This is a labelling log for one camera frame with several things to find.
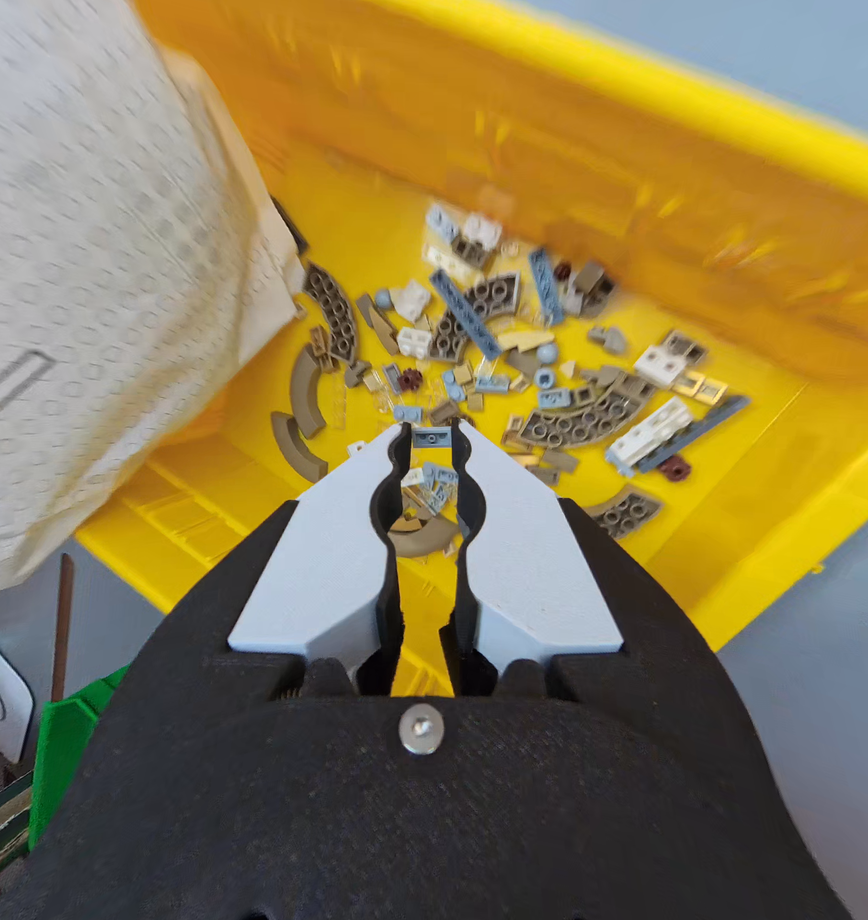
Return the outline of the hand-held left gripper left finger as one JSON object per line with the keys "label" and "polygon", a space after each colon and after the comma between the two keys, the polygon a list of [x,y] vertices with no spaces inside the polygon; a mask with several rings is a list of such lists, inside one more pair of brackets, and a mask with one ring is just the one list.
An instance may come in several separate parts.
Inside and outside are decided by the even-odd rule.
{"label": "hand-held left gripper left finger", "polygon": [[389,530],[411,453],[411,425],[395,423],[302,493],[229,634],[232,650],[334,659],[360,694],[391,694],[405,622]]}

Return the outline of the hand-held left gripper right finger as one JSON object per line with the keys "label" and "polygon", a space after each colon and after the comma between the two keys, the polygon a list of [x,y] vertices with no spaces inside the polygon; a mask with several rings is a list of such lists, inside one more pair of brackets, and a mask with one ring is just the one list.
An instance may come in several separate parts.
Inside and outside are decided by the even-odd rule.
{"label": "hand-held left gripper right finger", "polygon": [[455,696],[488,696],[515,661],[610,654],[623,635],[556,493],[469,423],[458,476],[455,601],[440,641]]}

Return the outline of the pile of lego pieces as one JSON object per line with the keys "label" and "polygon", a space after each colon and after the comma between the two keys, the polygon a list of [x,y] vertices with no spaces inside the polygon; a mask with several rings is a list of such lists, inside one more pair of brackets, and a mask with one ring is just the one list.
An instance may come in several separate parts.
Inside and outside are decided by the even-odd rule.
{"label": "pile of lego pieces", "polygon": [[322,374],[342,371],[345,387],[365,385],[383,399],[396,422],[447,428],[470,421],[488,395],[520,393],[533,385],[537,405],[510,416],[501,444],[517,462],[555,487],[562,473],[578,467],[574,451],[602,445],[620,475],[659,472],[670,482],[692,469],[686,448],[734,417],[750,398],[699,373],[707,350],[678,330],[650,346],[633,368],[578,368],[569,362],[557,382],[556,323],[567,316],[601,313],[615,289],[608,274],[590,262],[576,276],[566,263],[553,265],[543,249],[528,255],[532,282],[549,328],[510,331],[490,328],[518,318],[523,280],[519,270],[483,274],[500,237],[472,236],[477,215],[463,230],[434,204],[431,232],[451,246],[448,254],[428,247],[432,290],[418,282],[382,289],[351,301],[325,268],[296,261],[295,283],[317,305],[323,322],[293,362],[290,411],[274,412],[271,425],[290,469],[310,483],[324,477],[328,462],[308,442],[326,426],[318,398]]}

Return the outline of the yellow plastic bin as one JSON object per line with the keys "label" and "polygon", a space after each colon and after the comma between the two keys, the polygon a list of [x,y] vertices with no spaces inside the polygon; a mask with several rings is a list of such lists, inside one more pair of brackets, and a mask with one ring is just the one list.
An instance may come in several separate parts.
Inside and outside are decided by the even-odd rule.
{"label": "yellow plastic bin", "polygon": [[484,2],[135,2],[199,63],[354,303],[429,287],[430,203],[616,285],[624,366],[672,328],[751,404],[624,540],[719,650],[868,519],[868,142]]}

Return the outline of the green plastic bin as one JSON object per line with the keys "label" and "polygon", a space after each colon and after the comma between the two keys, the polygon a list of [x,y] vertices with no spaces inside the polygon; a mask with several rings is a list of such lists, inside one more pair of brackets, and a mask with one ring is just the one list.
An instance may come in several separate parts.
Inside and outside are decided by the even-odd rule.
{"label": "green plastic bin", "polygon": [[31,784],[28,851],[59,808],[97,722],[128,670],[126,665],[43,708]]}

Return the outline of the white stand base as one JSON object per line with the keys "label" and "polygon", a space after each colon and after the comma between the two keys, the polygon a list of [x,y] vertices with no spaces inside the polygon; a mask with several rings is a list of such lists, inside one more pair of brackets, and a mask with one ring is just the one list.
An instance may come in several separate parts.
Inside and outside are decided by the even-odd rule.
{"label": "white stand base", "polygon": [[0,652],[0,753],[18,764],[34,712],[34,698],[26,682]]}

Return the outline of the beige paper parts bag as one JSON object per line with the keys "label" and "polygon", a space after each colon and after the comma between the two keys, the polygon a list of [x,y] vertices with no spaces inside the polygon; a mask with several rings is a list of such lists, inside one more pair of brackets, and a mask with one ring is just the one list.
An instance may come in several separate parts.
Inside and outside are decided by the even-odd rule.
{"label": "beige paper parts bag", "polygon": [[294,318],[296,259],[133,2],[0,2],[0,591]]}

